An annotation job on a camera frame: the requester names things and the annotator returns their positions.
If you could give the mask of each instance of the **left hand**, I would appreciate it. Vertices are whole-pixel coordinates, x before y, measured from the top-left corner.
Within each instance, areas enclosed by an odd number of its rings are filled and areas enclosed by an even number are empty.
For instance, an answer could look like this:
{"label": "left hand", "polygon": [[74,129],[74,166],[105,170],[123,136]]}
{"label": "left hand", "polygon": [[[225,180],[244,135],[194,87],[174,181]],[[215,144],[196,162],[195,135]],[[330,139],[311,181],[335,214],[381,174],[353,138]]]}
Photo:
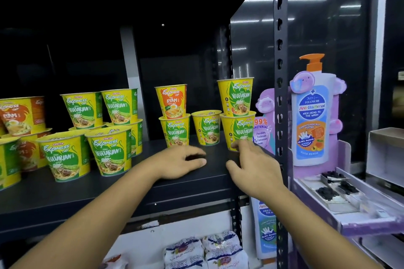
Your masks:
{"label": "left hand", "polygon": [[206,159],[204,158],[185,160],[188,156],[197,154],[205,155],[206,152],[194,146],[174,145],[150,156],[142,161],[140,165],[147,166],[148,172],[153,173],[155,180],[177,179],[192,170],[206,165]]}

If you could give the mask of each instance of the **plastic bag package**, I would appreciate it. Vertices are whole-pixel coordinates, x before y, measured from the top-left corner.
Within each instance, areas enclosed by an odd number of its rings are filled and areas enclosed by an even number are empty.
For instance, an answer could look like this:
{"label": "plastic bag package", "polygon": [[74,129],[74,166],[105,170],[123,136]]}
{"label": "plastic bag package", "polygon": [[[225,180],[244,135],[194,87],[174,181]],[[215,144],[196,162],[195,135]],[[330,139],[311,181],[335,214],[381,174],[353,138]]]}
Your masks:
{"label": "plastic bag package", "polygon": [[166,265],[166,269],[208,269],[208,263],[202,256],[191,256],[183,261],[172,262]]}
{"label": "plastic bag package", "polygon": [[203,237],[202,244],[207,253],[220,248],[240,245],[240,240],[235,232],[225,231],[220,234]]}
{"label": "plastic bag package", "polygon": [[220,248],[206,254],[209,269],[248,269],[249,257],[240,245]]}
{"label": "plastic bag package", "polygon": [[104,259],[98,269],[127,269],[129,262],[121,254]]}
{"label": "plastic bag package", "polygon": [[204,256],[202,242],[196,237],[184,238],[164,248],[164,264],[183,261],[193,256]]}

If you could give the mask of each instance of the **black metal shelf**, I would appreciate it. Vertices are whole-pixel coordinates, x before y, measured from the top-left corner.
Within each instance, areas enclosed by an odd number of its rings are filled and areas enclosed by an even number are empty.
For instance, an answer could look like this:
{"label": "black metal shelf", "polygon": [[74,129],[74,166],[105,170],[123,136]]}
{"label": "black metal shelf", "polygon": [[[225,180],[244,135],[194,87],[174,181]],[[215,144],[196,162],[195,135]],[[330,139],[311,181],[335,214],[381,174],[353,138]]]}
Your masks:
{"label": "black metal shelf", "polygon": [[[190,144],[198,146],[196,136],[190,137]],[[165,148],[164,140],[145,142],[143,153],[132,164]],[[203,168],[180,179],[156,182],[133,216],[243,195],[225,167],[229,159],[238,163],[239,154],[227,150],[223,132],[218,145],[202,148],[208,161]],[[102,177],[96,166],[83,178],[67,183],[56,183],[47,167],[25,175],[20,183],[0,192],[0,243],[48,234],[121,176]]]}

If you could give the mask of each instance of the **forearm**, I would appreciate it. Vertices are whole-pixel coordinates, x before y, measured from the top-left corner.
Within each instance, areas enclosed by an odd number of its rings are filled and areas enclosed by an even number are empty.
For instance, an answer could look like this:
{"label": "forearm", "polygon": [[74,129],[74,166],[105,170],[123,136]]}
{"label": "forearm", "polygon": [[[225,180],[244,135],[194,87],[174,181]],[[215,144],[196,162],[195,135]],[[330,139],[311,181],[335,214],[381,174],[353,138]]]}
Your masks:
{"label": "forearm", "polygon": [[271,210],[286,227],[313,269],[380,269],[375,261],[350,243],[285,188],[271,204]]}
{"label": "forearm", "polygon": [[142,164],[134,167],[12,268],[97,268],[155,180]]}

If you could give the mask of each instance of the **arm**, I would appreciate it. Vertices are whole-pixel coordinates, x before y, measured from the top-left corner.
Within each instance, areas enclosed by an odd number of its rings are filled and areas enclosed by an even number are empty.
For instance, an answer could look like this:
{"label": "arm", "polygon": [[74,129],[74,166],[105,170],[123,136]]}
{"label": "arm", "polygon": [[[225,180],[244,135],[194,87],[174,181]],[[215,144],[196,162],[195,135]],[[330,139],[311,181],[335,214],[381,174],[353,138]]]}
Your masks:
{"label": "arm", "polygon": [[226,164],[231,178],[242,191],[265,202],[275,213],[310,266],[314,269],[382,268],[283,185],[275,159],[250,141],[240,140],[238,147],[241,168],[231,160]]}
{"label": "arm", "polygon": [[174,146],[142,161],[11,268],[98,268],[155,181],[176,179],[206,164],[204,158],[185,161],[187,156],[194,154],[205,152],[192,146]]}

